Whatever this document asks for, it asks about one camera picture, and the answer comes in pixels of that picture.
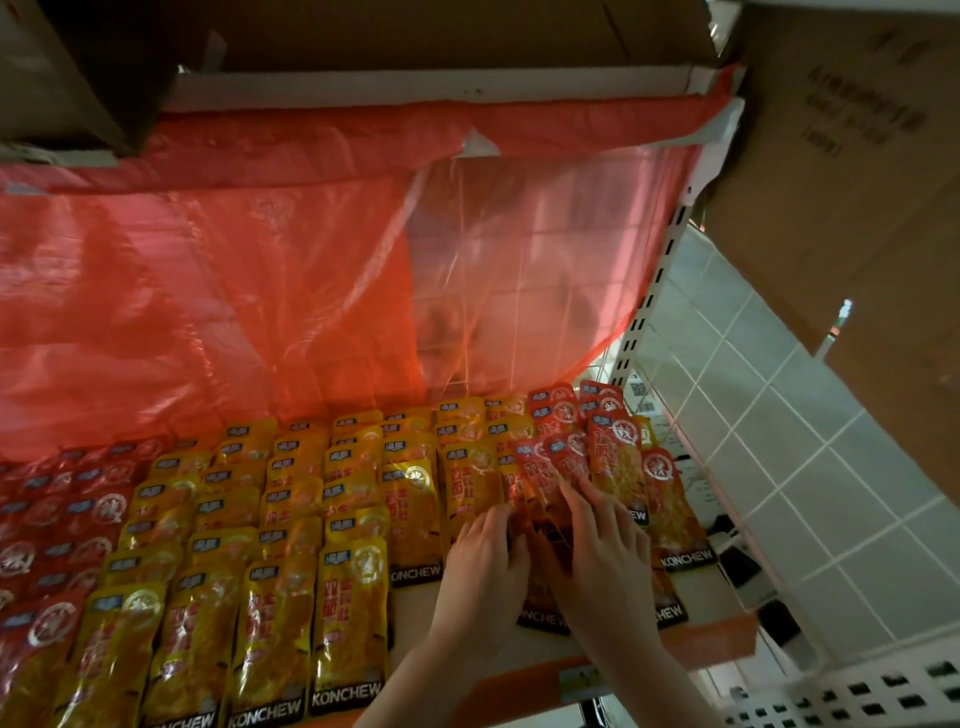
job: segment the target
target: yellow snack packet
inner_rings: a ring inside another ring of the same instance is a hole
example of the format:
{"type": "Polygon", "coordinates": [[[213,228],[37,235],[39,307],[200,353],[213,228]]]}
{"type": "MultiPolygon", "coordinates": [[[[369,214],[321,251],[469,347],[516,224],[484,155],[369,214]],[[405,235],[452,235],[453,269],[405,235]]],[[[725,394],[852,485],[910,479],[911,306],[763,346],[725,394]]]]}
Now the yellow snack packet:
{"type": "Polygon", "coordinates": [[[383,505],[383,489],[373,471],[348,475],[324,485],[321,508],[325,519],[375,505],[383,505]]]}
{"type": "Polygon", "coordinates": [[[196,475],[210,465],[213,453],[209,450],[178,450],[160,455],[150,466],[149,477],[166,480],[178,475],[196,475]]]}
{"type": "Polygon", "coordinates": [[[211,562],[177,576],[150,665],[143,728],[220,725],[245,569],[242,561],[211,562]]]}
{"type": "Polygon", "coordinates": [[[483,420],[487,408],[482,397],[461,397],[457,400],[443,400],[437,404],[437,423],[451,420],[483,420]]]}
{"type": "Polygon", "coordinates": [[[530,415],[506,414],[487,423],[486,427],[499,455],[512,452],[512,444],[517,440],[537,437],[537,425],[530,415]]]}
{"type": "Polygon", "coordinates": [[[260,547],[255,528],[221,528],[195,533],[186,547],[190,566],[239,561],[249,564],[259,558],[260,547]]]}
{"type": "Polygon", "coordinates": [[[87,598],[52,728],[134,726],[166,591],[166,584],[128,584],[87,598]]]}
{"type": "Polygon", "coordinates": [[[630,419],[634,421],[636,428],[640,431],[640,450],[646,451],[658,448],[657,434],[654,432],[654,426],[650,423],[650,418],[643,415],[634,415],[630,419]]]}
{"type": "Polygon", "coordinates": [[[410,460],[437,460],[437,438],[432,432],[407,432],[383,440],[382,462],[406,463],[410,460]]]}
{"type": "Polygon", "coordinates": [[[376,505],[327,519],[324,540],[328,544],[345,544],[374,537],[386,541],[389,533],[390,511],[384,505],[376,505]]]}
{"type": "Polygon", "coordinates": [[[486,434],[487,422],[483,417],[437,422],[437,445],[441,449],[448,445],[476,442],[486,434]]]}
{"type": "Polygon", "coordinates": [[[527,414],[527,398],[520,395],[495,395],[485,398],[483,403],[491,422],[506,415],[527,414]]]}
{"type": "Polygon", "coordinates": [[[378,409],[368,409],[365,412],[353,412],[349,415],[343,415],[333,421],[330,440],[336,442],[338,436],[371,425],[379,425],[381,422],[383,422],[383,412],[378,409]]]}
{"type": "Polygon", "coordinates": [[[267,490],[286,488],[297,480],[324,476],[324,452],[284,452],[267,466],[267,490]]]}
{"type": "Polygon", "coordinates": [[[380,477],[390,510],[390,579],[395,589],[444,575],[440,500],[431,460],[383,466],[380,477]]]}
{"type": "Polygon", "coordinates": [[[351,435],[343,439],[342,444],[334,445],[324,454],[324,480],[380,469],[383,432],[379,426],[358,432],[356,438],[351,435]]]}
{"type": "Polygon", "coordinates": [[[133,489],[130,517],[155,519],[164,511],[191,503],[198,487],[199,478],[195,474],[145,480],[133,489]]]}
{"type": "Polygon", "coordinates": [[[124,523],[117,548],[125,550],[163,544],[182,545],[192,530],[193,503],[181,503],[156,516],[132,518],[124,523]]]}
{"type": "Polygon", "coordinates": [[[266,477],[267,466],[262,461],[248,460],[246,462],[224,465],[218,463],[204,473],[199,492],[205,496],[214,493],[223,493],[241,486],[263,490],[263,480],[266,477]]]}
{"type": "Polygon", "coordinates": [[[303,718],[316,575],[316,557],[258,561],[247,569],[228,725],[268,719],[271,728],[280,728],[303,718]]]}
{"type": "Polygon", "coordinates": [[[448,533],[452,542],[466,523],[503,502],[503,485],[493,440],[451,445],[442,454],[448,533]]]}
{"type": "Polygon", "coordinates": [[[307,516],[282,526],[267,526],[258,531],[256,538],[265,560],[286,556],[316,558],[324,547],[324,520],[319,516],[307,516]]]}
{"type": "Polygon", "coordinates": [[[259,520],[260,491],[253,486],[241,485],[223,493],[200,496],[194,502],[195,531],[256,526],[259,520]]]}
{"type": "Polygon", "coordinates": [[[169,584],[183,561],[183,548],[177,544],[146,546],[133,551],[114,551],[100,570],[103,587],[126,584],[169,584]]]}
{"type": "Polygon", "coordinates": [[[366,708],[388,674],[387,544],[362,539],[321,553],[310,715],[366,708]]]}
{"type": "Polygon", "coordinates": [[[288,488],[268,491],[260,502],[260,526],[274,526],[320,515],[324,483],[318,478],[298,480],[288,488]]]}

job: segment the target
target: snack package label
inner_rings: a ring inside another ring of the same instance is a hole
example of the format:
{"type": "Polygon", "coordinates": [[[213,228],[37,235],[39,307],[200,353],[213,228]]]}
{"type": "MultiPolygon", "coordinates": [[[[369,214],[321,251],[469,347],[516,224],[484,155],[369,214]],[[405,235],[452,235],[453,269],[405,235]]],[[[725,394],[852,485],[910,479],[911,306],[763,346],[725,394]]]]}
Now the snack package label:
{"type": "Polygon", "coordinates": [[[686,502],[673,456],[665,449],[643,453],[650,503],[650,540],[654,559],[668,572],[707,567],[717,561],[707,533],[686,502]]]}
{"type": "Polygon", "coordinates": [[[387,544],[327,546],[317,582],[310,715],[365,708],[388,674],[387,544]]]}

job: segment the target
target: forearm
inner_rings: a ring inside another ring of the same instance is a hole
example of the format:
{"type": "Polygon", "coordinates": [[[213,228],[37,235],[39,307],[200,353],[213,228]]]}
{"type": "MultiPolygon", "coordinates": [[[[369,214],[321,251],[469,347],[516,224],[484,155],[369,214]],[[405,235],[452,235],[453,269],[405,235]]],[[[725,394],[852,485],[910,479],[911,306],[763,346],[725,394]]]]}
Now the forearm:
{"type": "Polygon", "coordinates": [[[638,728],[721,728],[684,669],[659,645],[625,651],[617,664],[597,667],[638,728]]]}
{"type": "Polygon", "coordinates": [[[407,654],[355,728],[445,726],[482,671],[450,645],[428,638],[407,654]]]}

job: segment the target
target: brown cardboard box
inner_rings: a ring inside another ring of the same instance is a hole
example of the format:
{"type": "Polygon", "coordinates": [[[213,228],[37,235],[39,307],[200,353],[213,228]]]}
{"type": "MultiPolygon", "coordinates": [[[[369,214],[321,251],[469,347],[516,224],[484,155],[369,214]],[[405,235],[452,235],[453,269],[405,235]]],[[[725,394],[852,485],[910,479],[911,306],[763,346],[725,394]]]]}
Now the brown cardboard box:
{"type": "Polygon", "coordinates": [[[0,7],[0,158],[134,154],[177,73],[160,27],[151,2],[0,7]]]}
{"type": "Polygon", "coordinates": [[[750,7],[706,230],[960,502],[960,17],[750,7]]]}
{"type": "Polygon", "coordinates": [[[180,62],[225,71],[716,64],[704,0],[162,0],[180,62]]]}

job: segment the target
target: finger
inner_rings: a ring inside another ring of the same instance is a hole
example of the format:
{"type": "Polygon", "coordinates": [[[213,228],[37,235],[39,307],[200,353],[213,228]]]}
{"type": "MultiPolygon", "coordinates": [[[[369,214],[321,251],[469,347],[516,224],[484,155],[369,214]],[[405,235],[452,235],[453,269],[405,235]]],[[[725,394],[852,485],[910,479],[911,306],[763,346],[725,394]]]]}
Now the finger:
{"type": "Polygon", "coordinates": [[[573,543],[583,544],[584,546],[596,543],[599,539],[597,536],[597,521],[593,516],[593,509],[590,508],[590,504],[563,478],[560,479],[560,492],[564,495],[566,504],[570,508],[570,519],[573,522],[573,543]]]}
{"type": "Polygon", "coordinates": [[[507,521],[510,520],[511,508],[509,505],[495,505],[485,514],[487,519],[483,524],[484,535],[502,536],[507,538],[507,521]]]}
{"type": "Polygon", "coordinates": [[[640,557],[640,562],[646,566],[650,566],[650,537],[647,534],[640,530],[636,529],[636,555],[640,557]]]}
{"type": "Polygon", "coordinates": [[[620,541],[628,551],[633,551],[636,548],[636,532],[639,530],[634,523],[634,517],[623,503],[617,503],[613,507],[613,514],[616,515],[616,529],[620,532],[620,541]]]}
{"type": "Polygon", "coordinates": [[[527,539],[527,545],[532,552],[534,564],[543,574],[547,585],[550,589],[556,591],[558,587],[563,585],[566,577],[563,568],[560,566],[560,559],[557,558],[550,542],[546,540],[542,533],[533,531],[527,539]]]}
{"type": "Polygon", "coordinates": [[[616,501],[606,493],[597,490],[593,483],[584,483],[584,497],[593,506],[597,522],[597,533],[601,539],[615,538],[619,541],[619,529],[616,526],[616,514],[613,506],[616,501]]]}

